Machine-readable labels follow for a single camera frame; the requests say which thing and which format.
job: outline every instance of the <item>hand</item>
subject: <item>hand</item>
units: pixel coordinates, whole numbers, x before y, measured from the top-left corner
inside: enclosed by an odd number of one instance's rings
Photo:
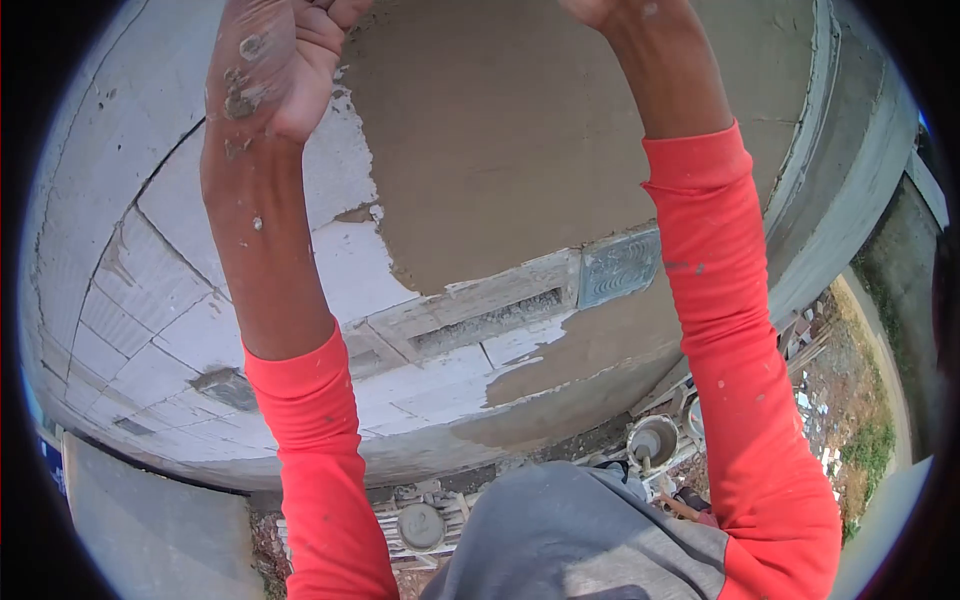
[[[324,116],[348,31],[372,0],[228,0],[206,78],[206,116],[305,143]]]
[[[677,515],[682,516],[691,521],[700,520],[700,511],[690,508],[689,506],[683,504],[680,500],[675,500],[665,493],[661,493],[657,496],[657,500],[663,502]]]
[[[560,0],[560,5],[575,19],[600,30],[610,17],[618,0]]]

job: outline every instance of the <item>red sleeve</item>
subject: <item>red sleeve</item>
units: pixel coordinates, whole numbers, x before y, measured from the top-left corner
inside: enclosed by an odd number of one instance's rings
[[[721,598],[829,594],[840,519],[777,353],[753,161],[737,125],[644,140],[663,262],[700,394],[710,499],[727,545]]]
[[[338,327],[320,348],[269,362],[247,352],[247,378],[283,464],[283,514],[298,598],[397,598],[387,542],[364,493],[356,402]]]

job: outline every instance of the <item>concrete slab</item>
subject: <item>concrete slab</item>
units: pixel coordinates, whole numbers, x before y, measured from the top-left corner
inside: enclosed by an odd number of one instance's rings
[[[133,468],[63,436],[70,513],[121,597],[263,600],[244,497]]]

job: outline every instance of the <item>concrete ledge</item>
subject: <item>concrete ledge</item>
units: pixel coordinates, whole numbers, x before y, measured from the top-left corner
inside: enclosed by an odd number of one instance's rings
[[[121,597],[263,600],[243,496],[138,470],[70,433],[63,470],[77,533]]]
[[[843,28],[839,74],[806,184],[768,232],[770,318],[810,303],[851,261],[897,188],[917,107],[894,64]]]

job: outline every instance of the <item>wooden plank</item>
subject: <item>wooden plank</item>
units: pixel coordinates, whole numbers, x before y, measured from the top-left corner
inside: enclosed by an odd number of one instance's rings
[[[780,334],[780,343],[777,344],[777,352],[780,353],[780,356],[786,355],[786,349],[790,345],[791,340],[793,340],[794,334],[797,332],[797,320],[799,318],[800,315],[798,313],[793,313],[790,324]]]
[[[811,360],[816,358],[820,352],[824,351],[827,347],[827,340],[829,340],[832,329],[829,324],[825,325],[823,329],[820,330],[820,333],[817,334],[817,337],[813,338],[813,341],[810,344],[804,346],[796,356],[786,361],[786,372],[788,376],[793,376],[797,374],[804,366],[806,366]]]

